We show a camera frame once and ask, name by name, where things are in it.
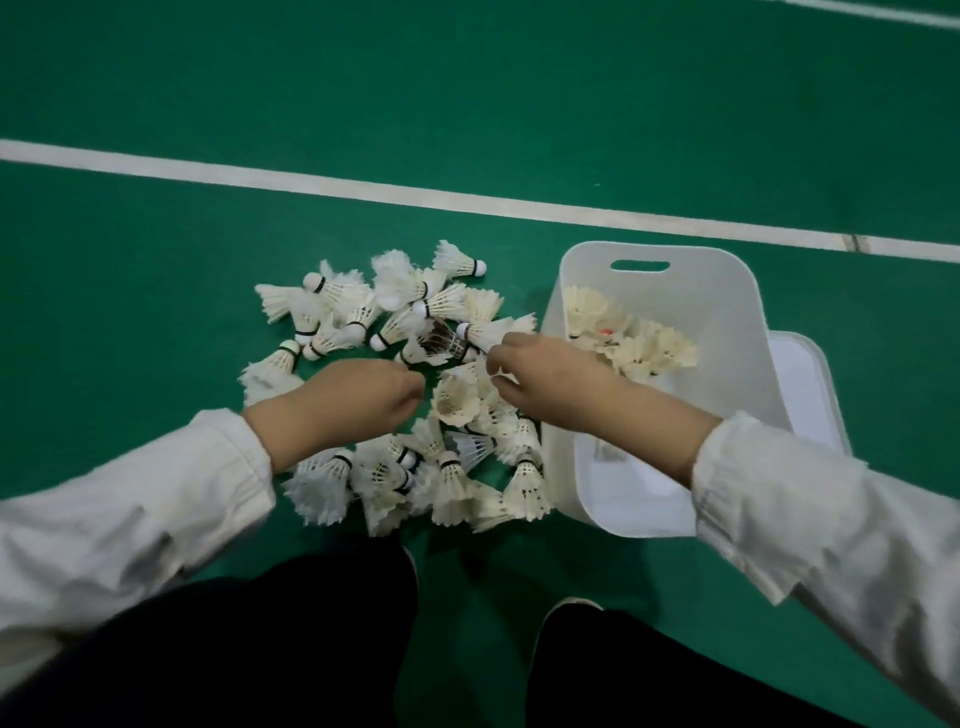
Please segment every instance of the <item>basket handle hole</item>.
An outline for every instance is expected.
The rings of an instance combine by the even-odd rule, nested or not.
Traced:
[[[636,273],[662,273],[670,264],[664,260],[615,260],[610,264],[614,271],[632,271]]]

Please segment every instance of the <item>left hand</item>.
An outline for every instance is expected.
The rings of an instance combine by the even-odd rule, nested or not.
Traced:
[[[423,400],[423,375],[386,359],[341,359],[243,417],[281,473],[322,449],[395,432]]]

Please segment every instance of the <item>forearm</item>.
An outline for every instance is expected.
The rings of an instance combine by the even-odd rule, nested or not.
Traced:
[[[697,453],[722,422],[683,400],[617,377],[598,396],[591,433],[689,488]]]

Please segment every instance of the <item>pile of shuttlecocks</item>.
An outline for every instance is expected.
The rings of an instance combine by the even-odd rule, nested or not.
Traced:
[[[592,288],[566,287],[564,309],[574,345],[603,354],[632,381],[697,365],[696,345],[675,328],[634,317]]]
[[[410,433],[325,450],[299,463],[283,484],[297,513],[307,523],[330,525],[358,500],[372,536],[427,513],[437,525],[468,523],[474,532],[542,518],[552,505],[537,426],[500,398],[485,361],[508,332],[536,330],[536,317],[497,319],[503,299],[495,291],[452,281],[482,277],[487,266],[445,240],[431,268],[416,267],[398,250],[371,263],[373,286],[359,271],[335,273],[325,260],[300,286],[255,286],[268,322],[289,316],[295,334],[244,370],[246,405],[301,386],[295,373],[301,356],[315,361],[364,344],[375,352],[402,344],[395,360],[408,367],[448,367],[429,415]],[[383,326],[372,332],[384,314]],[[489,456],[514,468],[502,492],[469,475]]]

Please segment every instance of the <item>white court line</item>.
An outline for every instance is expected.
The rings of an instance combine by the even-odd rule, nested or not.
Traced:
[[[895,23],[909,25],[925,25],[928,28],[943,28],[945,30],[960,31],[960,17],[955,15],[939,15],[936,12],[916,12],[900,10],[898,8],[882,8],[878,5],[863,5],[847,3],[841,0],[766,0],[786,5],[797,5],[801,8],[813,8],[818,11],[840,12],[844,15],[859,15],[874,20],[890,20]]]
[[[13,139],[0,139],[0,160],[179,182],[222,184],[231,187],[294,192],[389,205],[473,212],[481,215],[585,225],[595,228],[666,232],[675,235],[743,240],[831,251],[846,251],[848,249],[844,240],[845,236],[836,232],[791,230],[764,225],[728,223],[719,220],[654,215],[645,212],[536,203],[527,200],[470,195],[463,192],[445,192],[423,187],[406,187],[398,184],[341,180],[335,177],[305,175],[295,172],[236,167],[229,164],[207,164],[183,159],[98,152],[91,149],[35,144]],[[950,245],[892,240],[889,238],[862,239],[867,241],[866,248],[870,252],[880,255],[960,262],[960,248]]]

